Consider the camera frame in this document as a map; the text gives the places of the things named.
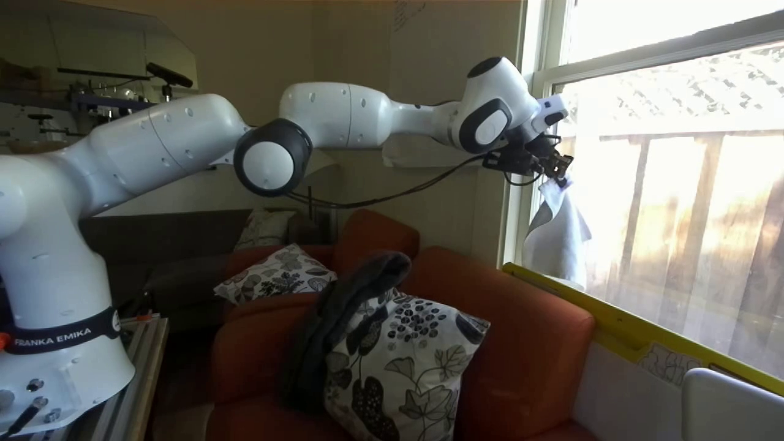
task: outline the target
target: window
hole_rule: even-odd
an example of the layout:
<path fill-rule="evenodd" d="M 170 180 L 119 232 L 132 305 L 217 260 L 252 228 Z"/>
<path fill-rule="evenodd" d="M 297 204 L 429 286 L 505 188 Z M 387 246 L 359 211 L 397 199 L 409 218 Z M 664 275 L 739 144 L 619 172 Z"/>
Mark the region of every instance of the window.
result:
<path fill-rule="evenodd" d="M 532 19 L 532 91 L 571 108 L 584 292 L 784 376 L 780 0 L 549 0 Z"/>

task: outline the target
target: black robot end effector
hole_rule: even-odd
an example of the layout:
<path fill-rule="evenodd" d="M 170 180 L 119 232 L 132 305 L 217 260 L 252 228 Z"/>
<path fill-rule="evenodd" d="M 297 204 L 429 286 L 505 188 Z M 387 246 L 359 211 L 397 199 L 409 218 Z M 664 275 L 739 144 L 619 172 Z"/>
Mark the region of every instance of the black robot end effector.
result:
<path fill-rule="evenodd" d="M 522 131 L 511 131 L 505 146 L 485 155 L 481 167 L 534 178 L 543 173 L 557 185 L 567 185 L 566 169 L 572 156 L 560 155 L 555 150 L 557 142 L 557 134 L 538 134 L 524 142 Z"/>

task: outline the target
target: cushion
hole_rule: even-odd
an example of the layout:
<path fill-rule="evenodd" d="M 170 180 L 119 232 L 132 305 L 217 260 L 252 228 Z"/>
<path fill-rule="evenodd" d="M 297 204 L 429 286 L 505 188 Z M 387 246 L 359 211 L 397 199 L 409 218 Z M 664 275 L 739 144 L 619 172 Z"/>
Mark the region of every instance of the cushion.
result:
<path fill-rule="evenodd" d="M 262 295 L 321 292 L 333 280 L 334 275 L 328 267 L 292 243 L 219 282 L 212 292 L 229 304 L 243 304 Z"/>
<path fill-rule="evenodd" d="M 459 376 L 488 321 L 390 288 L 326 358 L 326 412 L 352 438 L 453 438 Z"/>
<path fill-rule="evenodd" d="M 246 212 L 246 223 L 240 232 L 240 239 L 234 243 L 234 249 L 246 249 L 246 246 L 279 246 L 283 244 L 283 234 L 288 228 L 288 218 L 297 211 L 265 211 L 265 209 L 252 209 Z"/>

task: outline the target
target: throw pillow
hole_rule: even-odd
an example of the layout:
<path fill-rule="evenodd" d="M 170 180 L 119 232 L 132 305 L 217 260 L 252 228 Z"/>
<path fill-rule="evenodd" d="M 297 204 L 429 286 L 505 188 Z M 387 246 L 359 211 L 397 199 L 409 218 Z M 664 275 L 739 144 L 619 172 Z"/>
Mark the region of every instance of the throw pillow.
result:
<path fill-rule="evenodd" d="M 283 244 L 283 234 L 293 212 L 297 211 L 249 211 L 234 249 Z"/>
<path fill-rule="evenodd" d="M 334 275 L 328 267 L 292 243 L 219 282 L 212 292 L 229 304 L 243 304 L 262 295 L 321 292 L 333 280 Z"/>
<path fill-rule="evenodd" d="M 453 438 L 459 376 L 488 321 L 429 299 L 366 299 L 326 358 L 326 412 L 352 438 Z"/>

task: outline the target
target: armchair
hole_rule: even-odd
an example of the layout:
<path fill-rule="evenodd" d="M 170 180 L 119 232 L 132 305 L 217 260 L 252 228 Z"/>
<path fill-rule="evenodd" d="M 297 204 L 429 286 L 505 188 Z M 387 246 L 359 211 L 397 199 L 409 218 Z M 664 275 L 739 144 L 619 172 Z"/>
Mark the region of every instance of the armchair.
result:
<path fill-rule="evenodd" d="M 455 438 L 593 438 L 571 418 L 593 332 L 588 310 L 442 246 L 415 254 L 402 292 L 490 321 L 463 376 Z M 217 330 L 205 438 L 347 438 L 326 413 L 299 413 L 274 393 L 285 342 L 312 302 L 315 293 L 266 299 Z"/>

